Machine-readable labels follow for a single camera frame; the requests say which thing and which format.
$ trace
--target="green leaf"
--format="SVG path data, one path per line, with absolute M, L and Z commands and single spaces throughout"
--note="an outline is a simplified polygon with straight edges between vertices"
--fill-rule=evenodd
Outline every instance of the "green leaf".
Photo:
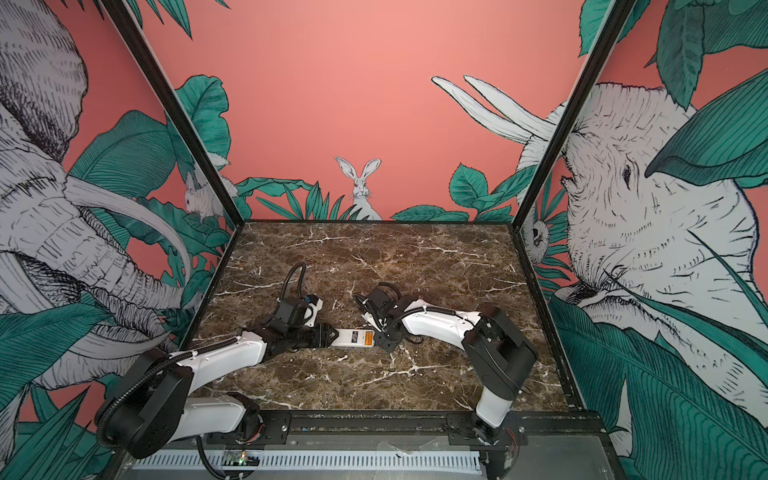
M 510 223 L 514 220 L 514 217 L 509 213 L 512 211 L 512 207 L 497 208 L 495 210 L 488 210 L 475 217 L 475 222 L 502 222 Z
M 625 289 L 616 279 L 614 282 L 623 290 L 629 292 L 637 301 L 650 308 L 680 320 L 716 343 L 720 348 L 730 353 L 742 362 L 763 384 L 768 386 L 768 346 L 742 330 L 734 329 L 704 315 L 680 306 L 667 305 L 637 295 Z
M 230 237 L 230 233 L 226 230 L 217 229 L 208 235 L 208 238 L 205 239 L 205 245 L 206 247 L 213 248 L 223 247 L 224 245 L 227 245 L 227 242 L 230 241 Z
M 550 232 L 549 233 L 549 244 L 552 245 L 554 243 L 559 242 L 560 240 L 565 240 L 568 238 L 568 232 L 561 231 L 561 232 Z
M 265 207 L 269 208 L 270 210 L 272 210 L 276 214 L 282 215 L 283 217 L 287 218 L 288 220 L 301 220 L 296 215 L 290 213 L 288 210 L 282 208 L 280 205 L 273 204 L 272 202 L 270 202 L 266 198 L 256 197 L 256 200 L 261 202 L 262 205 L 264 205 Z
M 39 422 L 47 422 L 58 412 L 58 408 L 51 401 L 51 397 L 48 396 L 48 390 L 37 385 L 31 385 L 29 392 L 31 393 L 32 405 L 35 407 L 35 415 L 38 417 Z
M 566 270 L 571 270 L 571 266 L 568 265 L 566 262 L 561 262 L 560 260 L 554 258 L 554 257 L 544 257 L 544 259 L 541 261 L 542 265 L 549 265 L 549 266 L 559 266 L 560 268 L 565 268 Z
M 134 13 L 134 17 L 136 17 L 136 21 L 139 23 L 139 27 L 144 27 L 144 21 L 141 18 L 141 10 L 139 10 L 139 4 L 137 0 L 127 0 L 127 2 L 128 2 L 128 6 L 131 7 L 131 10 Z
M 286 188 L 291 190 L 297 188 L 309 190 L 312 188 L 312 186 L 304 180 L 280 180 L 277 178 L 260 177 L 246 178 L 235 185 L 235 187 L 237 188 L 237 195 L 239 197 L 247 197 L 248 195 L 251 195 L 254 190 L 264 192 L 270 197 L 282 197 L 286 193 Z
M 181 237 L 181 240 L 184 242 L 184 246 L 187 247 L 190 255 L 197 255 L 202 252 L 208 252 L 214 255 L 219 254 L 214 248 L 206 247 L 206 235 L 198 230 L 195 230 L 186 221 L 186 217 L 188 215 L 186 211 L 176 207 L 170 202 L 163 204 L 156 198 L 152 198 L 150 200 L 138 198 L 136 201 L 150 211 L 156 213 L 160 218 L 165 220 L 168 225 L 173 227 L 173 229 L 176 230 L 176 232 L 179 234 L 179 237 Z M 174 251 L 170 241 L 160 235 L 154 228 L 149 227 L 139 220 L 126 217 L 122 214 L 112 214 L 112 216 L 121 227 L 124 227 L 128 230 L 132 237 L 141 240 L 147 245 L 159 243 L 166 253 L 170 254 Z
M 355 207 L 355 204 L 352 204 L 349 206 L 348 209 L 344 210 L 344 213 L 341 214 L 341 217 L 339 217 L 339 220 L 346 220 L 347 216 L 352 212 L 352 209 Z
M 568 228 L 568 212 L 567 211 L 560 212 L 559 214 L 555 215 L 549 220 L 545 220 L 545 223 L 548 225 L 552 225 L 553 227 L 559 226 L 559 225 L 565 225 L 565 228 Z
M 550 290 L 560 290 L 560 286 L 551 280 L 536 277 L 536 281 L 541 288 L 549 288 Z
M 445 208 L 442 207 L 436 207 L 435 205 L 416 205 L 415 207 L 399 211 L 392 215 L 392 218 L 399 222 L 423 222 L 431 220 L 435 215 L 444 213 Z
M 552 202 L 547 207 L 547 210 L 541 215 L 542 218 L 547 218 L 550 215 L 554 213 L 554 210 L 560 205 L 560 202 L 563 201 L 563 196 L 565 195 L 565 190 L 560 190 L 552 199 Z
M 306 212 L 305 218 L 309 220 L 310 215 L 312 215 L 315 220 L 325 220 L 317 217 L 322 205 L 323 192 L 320 190 L 320 182 L 316 182 L 312 188 L 310 188 L 310 192 L 306 195 L 306 202 L 304 203 L 304 211 Z
M 556 278 L 563 279 L 563 280 L 571 279 L 568 275 L 563 273 L 562 270 L 558 270 L 556 268 L 542 268 L 540 266 L 534 266 L 533 269 L 536 270 L 536 273 L 538 273 L 538 275 L 541 276 L 542 278 L 547 278 L 550 280 L 556 279 Z
M 609 431 L 616 425 L 626 384 L 632 459 L 640 475 L 701 480 L 713 475 L 759 478 L 766 471 L 765 429 L 672 353 L 634 329 L 593 323 L 583 310 L 556 296 L 549 309 L 584 402 L 601 414 Z
M 759 2 L 748 15 L 731 15 L 729 2 L 704 11 L 704 53 L 717 53 L 736 46 L 768 47 L 768 2 Z
M 472 202 L 472 208 L 477 210 L 479 213 L 484 212 L 489 208 L 498 207 L 502 204 L 499 200 L 501 200 L 504 197 L 504 192 L 497 192 L 495 194 L 490 195 L 483 195 L 482 197 L 477 197 L 474 202 Z
M 175 166 L 165 125 L 133 110 L 97 135 L 69 174 L 123 197 L 143 198 L 163 185 Z
M 291 210 L 293 210 L 295 215 L 300 220 L 305 220 L 306 218 L 308 218 L 310 215 L 310 212 L 306 213 L 306 217 L 304 216 L 304 214 L 301 211 L 301 205 L 299 205 L 299 201 L 296 199 L 296 195 L 294 195 L 293 192 L 285 185 L 283 185 L 283 189 L 285 190 L 286 197 L 288 197 L 288 204 L 290 205 L 290 208 Z
M 166 10 L 169 8 L 168 4 L 177 3 L 181 3 L 181 8 L 184 8 L 182 0 L 160 0 L 160 4 Z M 171 16 L 174 16 L 171 10 L 168 10 L 168 12 L 171 13 Z M 184 9 L 184 17 L 186 18 L 186 16 L 186 9 Z M 179 22 L 176 17 L 174 17 L 174 20 L 177 23 Z M 190 120 L 192 120 L 192 125 L 197 130 L 197 134 L 200 135 L 205 149 L 212 154 L 227 158 L 227 155 L 230 153 L 230 128 L 227 125 L 227 121 L 221 117 L 221 114 L 229 110 L 230 104 L 227 100 L 227 93 L 221 86 L 221 80 L 216 77 L 207 77 L 206 75 L 190 77 L 181 88 L 176 90 L 176 93 L 179 96 L 181 105 L 189 115 Z M 167 115 L 166 119 L 168 134 L 173 141 L 181 178 L 187 181 L 187 175 L 191 174 L 194 179 L 195 160 L 192 157 L 192 153 Z
M 683 357 L 680 355 L 680 352 L 678 352 L 666 339 L 663 335 L 661 335 L 661 332 L 656 334 L 656 339 L 654 339 L 654 343 L 660 346 L 661 348 L 667 350 L 672 355 L 676 356 L 680 361 L 684 362 Z
M 472 208 L 478 197 L 488 195 L 488 181 L 481 171 L 459 164 L 451 177 L 449 192 L 457 205 Z
M 163 5 L 165 11 L 170 14 L 170 17 L 184 29 L 189 38 L 192 38 L 192 31 L 190 30 L 190 19 L 187 16 L 187 7 L 184 5 L 184 0 L 157 0 L 160 5 Z
M 717 254 L 714 250 L 710 248 L 709 245 L 707 245 L 704 240 L 701 240 L 694 232 L 688 230 L 688 233 L 694 236 L 694 238 L 701 243 L 701 245 L 706 248 L 707 250 L 712 253 L 712 255 L 717 259 L 718 262 L 720 262 L 720 265 L 723 266 L 725 270 L 728 271 L 728 274 L 733 278 L 733 280 L 738 284 L 739 288 L 741 288 L 741 291 L 744 292 L 744 295 L 746 295 L 747 299 L 752 304 L 752 307 L 755 309 L 758 315 L 760 315 L 760 318 L 763 319 L 763 323 L 765 323 L 768 326 L 768 306 L 766 306 L 763 301 L 758 298 L 758 296 L 754 293 L 754 291 L 750 288 L 749 285 L 746 284 L 743 278 L 739 276 L 738 273 L 731 267 L 731 265 L 728 264 L 723 258 Z
M 42 312 L 0 315 L 0 409 L 50 368 L 91 327 L 112 317 L 98 306 L 72 303 Z
M 535 165 L 523 168 L 522 170 L 515 172 L 515 174 L 511 175 L 507 180 L 501 182 L 491 193 L 504 192 L 504 196 L 498 202 L 498 204 L 501 205 L 530 185 L 535 173 Z
M 610 5 L 611 0 L 584 0 L 584 4 L 581 5 L 581 16 L 579 16 L 580 57 L 592 49 L 594 39 L 598 36 L 600 25 L 602 25 Z
M 120 383 L 122 377 L 115 375 L 114 373 L 108 373 L 107 375 L 100 376 L 96 379 L 97 382 L 104 386 L 104 393 L 108 394 L 115 386 Z
M 163 17 L 160 16 L 160 10 L 157 8 L 157 3 L 155 3 L 154 0 L 147 0 L 147 3 L 154 11 L 154 14 L 157 15 L 157 18 L 160 19 L 160 23 L 165 24 L 165 22 L 163 22 Z
M 5 465 L 0 472 L 0 480 L 54 478 L 45 473 L 64 447 L 67 434 L 74 425 L 74 419 L 87 392 L 83 391 L 40 425 Z
M 429 219 L 431 222 L 465 222 L 468 220 L 469 214 L 466 212 L 445 212 Z
M 184 293 L 181 295 L 181 304 L 187 305 L 195 293 L 205 291 L 210 284 L 210 278 L 213 276 L 211 272 L 206 270 L 198 270 L 190 277 L 190 281 L 186 287 L 184 287 Z
M 768 70 L 712 100 L 648 165 L 689 184 L 768 174 Z
M 634 7 L 632 7 L 632 12 L 629 13 L 629 17 L 627 18 L 627 23 L 624 24 L 624 28 L 621 30 L 619 38 L 616 40 L 617 43 L 627 36 L 632 27 L 634 27 L 634 24 L 636 24 L 637 21 L 640 20 L 640 17 L 643 16 L 648 5 L 650 5 L 650 0 L 637 0 L 635 2 Z
M 547 249 L 547 256 L 557 255 L 558 253 L 568 252 L 568 245 L 553 245 Z
M 670 3 L 661 20 L 656 61 L 667 92 L 688 108 L 699 83 L 704 58 L 704 8 L 676 10 Z
M 106 228 L 109 234 L 112 235 L 114 241 L 125 250 L 128 247 L 128 241 L 131 239 L 131 234 L 128 230 L 125 230 L 118 225 L 118 222 L 114 220 L 114 217 L 103 208 L 89 208 L 89 210 L 94 214 L 94 217 L 104 225 L 104 228 Z
M 329 215 L 330 220 L 336 220 L 339 217 L 339 208 L 341 208 L 341 200 L 344 198 L 342 195 L 339 197 L 339 199 L 333 204 L 333 208 L 331 209 L 331 213 Z
M 730 0 L 730 2 L 728 2 L 728 12 L 731 15 L 741 15 L 759 1 L 760 0 Z
M 548 209 L 547 205 L 549 205 L 549 190 L 552 186 L 552 172 L 549 172 L 549 175 L 547 176 L 547 181 L 544 182 L 544 192 L 541 194 L 541 218 L 545 219 L 547 216 L 545 215 L 545 211 Z
M 253 211 L 250 209 L 248 200 L 245 197 L 232 197 L 232 201 L 234 201 L 235 207 L 237 207 L 237 211 L 240 212 L 242 218 L 248 220 L 253 216 Z
M 323 203 L 320 205 L 319 213 L 317 213 L 316 217 L 320 220 L 328 220 L 328 206 L 331 203 L 331 194 L 326 195 L 326 199 L 323 200 Z

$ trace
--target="rabbit ear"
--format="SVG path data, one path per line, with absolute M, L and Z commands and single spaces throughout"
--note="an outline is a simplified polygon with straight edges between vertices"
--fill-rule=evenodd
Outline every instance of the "rabbit ear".
M 344 172 L 344 174 L 353 179 L 357 180 L 357 171 L 355 171 L 355 168 L 352 166 L 352 164 L 346 160 L 344 160 L 341 157 L 334 157 L 337 162 L 339 162 L 339 167 L 341 167 L 341 171 Z
M 187 178 L 184 180 L 184 184 L 187 185 L 187 190 L 194 190 L 194 179 L 192 173 L 187 173 Z
M 366 164 L 366 167 L 362 169 L 362 176 L 361 178 L 366 178 L 370 174 L 376 171 L 377 168 L 379 168 L 379 165 L 382 164 L 382 161 L 378 158 L 374 158 L 370 162 Z

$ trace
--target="marble surface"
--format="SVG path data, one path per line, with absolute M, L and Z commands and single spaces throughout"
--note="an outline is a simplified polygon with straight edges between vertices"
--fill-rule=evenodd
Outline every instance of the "marble surface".
M 320 321 L 365 328 L 352 300 L 378 282 L 456 310 L 490 302 L 538 347 L 517 410 L 565 411 L 562 388 L 515 247 L 503 225 L 249 223 L 192 346 L 221 340 L 270 313 L 290 267 L 305 261 L 304 291 L 325 302 Z M 241 369 L 196 392 L 238 391 L 267 409 L 473 409 L 482 387 L 466 355 L 435 339 L 373 349 L 304 349 Z

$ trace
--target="rabbit illustration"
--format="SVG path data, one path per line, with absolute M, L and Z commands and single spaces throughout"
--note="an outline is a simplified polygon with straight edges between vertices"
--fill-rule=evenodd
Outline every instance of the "rabbit illustration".
M 357 220 L 381 220 L 381 215 L 376 213 L 368 201 L 368 196 L 371 194 L 371 191 L 366 187 L 366 178 L 379 168 L 382 161 L 375 158 L 368 162 L 366 167 L 362 169 L 362 175 L 359 177 L 357 176 L 357 171 L 350 162 L 341 157 L 336 157 L 336 161 L 339 162 L 341 171 L 347 177 L 355 181 L 355 188 L 352 190 L 352 196 L 354 197 L 354 207 L 352 208 L 352 212 L 360 210 L 357 214 Z

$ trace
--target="elephant eye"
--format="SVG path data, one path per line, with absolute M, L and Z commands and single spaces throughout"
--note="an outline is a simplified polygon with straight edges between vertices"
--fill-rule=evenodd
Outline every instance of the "elephant eye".
M 632 176 L 632 170 L 630 170 L 629 165 L 624 167 L 624 172 L 621 174 L 621 176 L 624 178 L 624 182 L 627 184 L 627 188 L 629 188 L 629 179 Z

